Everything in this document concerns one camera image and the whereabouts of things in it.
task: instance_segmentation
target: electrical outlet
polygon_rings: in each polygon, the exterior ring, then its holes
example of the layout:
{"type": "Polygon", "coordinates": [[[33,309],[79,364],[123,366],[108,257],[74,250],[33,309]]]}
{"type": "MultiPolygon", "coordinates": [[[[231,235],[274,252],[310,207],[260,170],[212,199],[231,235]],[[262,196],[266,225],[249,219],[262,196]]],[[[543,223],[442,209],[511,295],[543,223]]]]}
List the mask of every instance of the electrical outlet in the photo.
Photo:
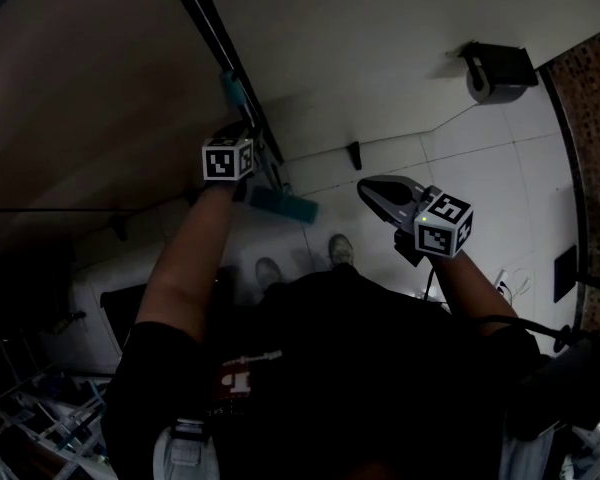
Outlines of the electrical outlet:
{"type": "Polygon", "coordinates": [[[504,285],[508,277],[509,273],[505,269],[502,269],[500,271],[500,274],[498,274],[498,277],[496,278],[496,282],[493,283],[493,286],[496,288],[496,290],[498,288],[502,288],[502,285],[504,285]]]}

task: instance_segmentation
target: wall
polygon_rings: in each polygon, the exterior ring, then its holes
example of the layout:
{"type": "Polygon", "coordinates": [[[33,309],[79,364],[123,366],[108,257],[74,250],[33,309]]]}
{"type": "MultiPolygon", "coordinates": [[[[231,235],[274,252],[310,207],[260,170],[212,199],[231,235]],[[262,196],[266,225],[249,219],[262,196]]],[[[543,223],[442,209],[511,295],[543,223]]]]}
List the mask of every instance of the wall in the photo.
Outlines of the wall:
{"type": "MultiPolygon", "coordinates": [[[[5,0],[0,207],[143,207],[196,185],[228,117],[218,74],[179,0],[5,0]]],[[[0,251],[110,215],[0,214],[0,251]]]]}
{"type": "Polygon", "coordinates": [[[431,130],[469,108],[478,40],[535,66],[600,31],[600,0],[214,0],[288,159],[431,130]]]}

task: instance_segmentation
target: black t-shirt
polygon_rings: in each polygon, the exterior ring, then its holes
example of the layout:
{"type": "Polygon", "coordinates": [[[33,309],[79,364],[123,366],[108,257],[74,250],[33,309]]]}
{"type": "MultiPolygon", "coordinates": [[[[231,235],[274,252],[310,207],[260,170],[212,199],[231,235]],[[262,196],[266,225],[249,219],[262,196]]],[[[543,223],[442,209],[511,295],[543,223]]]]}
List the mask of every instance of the black t-shirt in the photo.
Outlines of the black t-shirt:
{"type": "Polygon", "coordinates": [[[497,477],[508,397],[538,364],[531,335],[477,337],[357,274],[274,288],[212,319],[203,346],[134,326],[103,421],[121,480],[152,478],[156,439],[179,417],[205,421],[223,479],[340,478],[369,462],[403,478],[497,477]]]}

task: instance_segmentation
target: tiled floor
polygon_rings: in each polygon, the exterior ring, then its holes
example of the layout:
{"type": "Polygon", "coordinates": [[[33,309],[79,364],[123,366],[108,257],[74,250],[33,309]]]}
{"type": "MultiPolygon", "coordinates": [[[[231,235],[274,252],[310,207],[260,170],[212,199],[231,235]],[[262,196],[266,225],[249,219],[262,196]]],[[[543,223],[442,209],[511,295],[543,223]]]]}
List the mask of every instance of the tiled floor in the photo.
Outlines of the tiled floor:
{"type": "MultiPolygon", "coordinates": [[[[466,250],[483,272],[495,280],[502,268],[507,270],[520,316],[555,328],[573,323],[575,289],[557,304],[552,298],[553,261],[577,239],[573,186],[542,86],[509,105],[470,109],[429,133],[363,144],[361,154],[362,171],[353,169],[344,150],[286,165],[295,193],[320,205],[311,226],[237,205],[223,264],[238,267],[241,300],[261,297],[253,267],[262,256],[276,260],[288,280],[328,268],[327,242],[334,233],[349,237],[363,275],[391,290],[420,295],[428,262],[413,268],[398,255],[393,228],[356,193],[358,179],[391,172],[471,201],[474,230],[466,250]]],[[[120,347],[98,307],[100,294],[146,282],[187,209],[178,200],[134,217],[128,242],[101,230],[76,244],[73,300],[87,318],[65,335],[47,339],[56,359],[74,368],[115,369],[120,347]]],[[[436,284],[432,294],[441,297],[436,284]]],[[[544,352],[551,351],[551,340],[538,341],[544,352]]]]}

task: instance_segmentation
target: shoe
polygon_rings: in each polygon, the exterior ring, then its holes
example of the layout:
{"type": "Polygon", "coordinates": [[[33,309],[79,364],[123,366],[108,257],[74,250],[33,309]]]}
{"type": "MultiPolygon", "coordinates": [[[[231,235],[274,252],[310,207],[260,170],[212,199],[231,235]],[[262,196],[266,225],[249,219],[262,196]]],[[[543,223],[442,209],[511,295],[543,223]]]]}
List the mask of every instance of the shoe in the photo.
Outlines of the shoe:
{"type": "Polygon", "coordinates": [[[337,267],[346,263],[353,266],[353,246],[344,235],[333,235],[329,240],[329,259],[331,266],[337,267]]]}
{"type": "Polygon", "coordinates": [[[256,280],[263,292],[272,284],[282,283],[282,272],[278,264],[271,258],[260,258],[256,263],[256,280]]]}

